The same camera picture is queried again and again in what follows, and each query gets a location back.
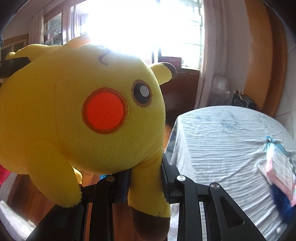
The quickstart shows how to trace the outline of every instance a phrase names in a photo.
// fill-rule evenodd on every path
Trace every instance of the window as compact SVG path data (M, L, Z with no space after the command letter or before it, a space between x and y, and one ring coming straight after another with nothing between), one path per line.
M86 0L71 7L71 38L78 37L87 32L90 1Z
M200 69L202 42L201 0L160 0L161 56L181 57L182 67Z
M158 56L180 57L183 68L200 69L201 0L67 0L51 11L44 24L47 45L88 32L93 42L147 63L160 49Z
M44 23L44 44L61 45L62 44L62 13L51 18Z

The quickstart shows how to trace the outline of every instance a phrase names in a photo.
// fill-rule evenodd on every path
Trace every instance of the wall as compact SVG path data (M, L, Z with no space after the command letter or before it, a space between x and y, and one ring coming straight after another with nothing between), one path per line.
M3 32L3 39L9 39L18 35L29 33L29 27L31 18L41 8L50 3L52 0L30 0L27 2L13 17L8 26ZM47 7L46 11L49 11L63 0L52 1Z
M286 30L287 73L283 94L275 119L280 122L296 140L296 44Z

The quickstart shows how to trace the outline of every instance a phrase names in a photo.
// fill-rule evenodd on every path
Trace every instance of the white bed sheet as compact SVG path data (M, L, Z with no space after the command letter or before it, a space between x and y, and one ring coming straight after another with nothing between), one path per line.
M208 107L178 117L165 153L180 174L196 183L221 184L266 240L274 241L286 225L281 222L268 183L257 169L257 164L266 162L266 136L282 141L295 158L294 140L273 118L240 107ZM168 240L175 241L178 204L171 206L171 212ZM206 240L205 224L202 224L203 240Z
M36 228L30 220L25 221L12 211L3 200L0 201L0 219L11 238L15 241L25 241Z

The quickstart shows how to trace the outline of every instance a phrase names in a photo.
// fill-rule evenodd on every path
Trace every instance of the metal screw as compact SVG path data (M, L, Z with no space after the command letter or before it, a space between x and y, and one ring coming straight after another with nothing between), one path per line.
M114 176L108 176L106 177L106 181L107 182L113 182L115 180L115 177Z
M213 189L219 189L220 188L220 185L218 183L212 183L211 184L211 188L213 188Z
M186 177L184 177L183 175L179 175L179 176L177 176L177 179L179 181L185 181Z

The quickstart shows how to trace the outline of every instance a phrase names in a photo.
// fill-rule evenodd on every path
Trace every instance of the brown foot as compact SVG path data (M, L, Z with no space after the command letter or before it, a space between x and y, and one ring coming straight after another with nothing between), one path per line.
M145 241L164 241L170 228L170 218L155 217L131 208L133 227Z

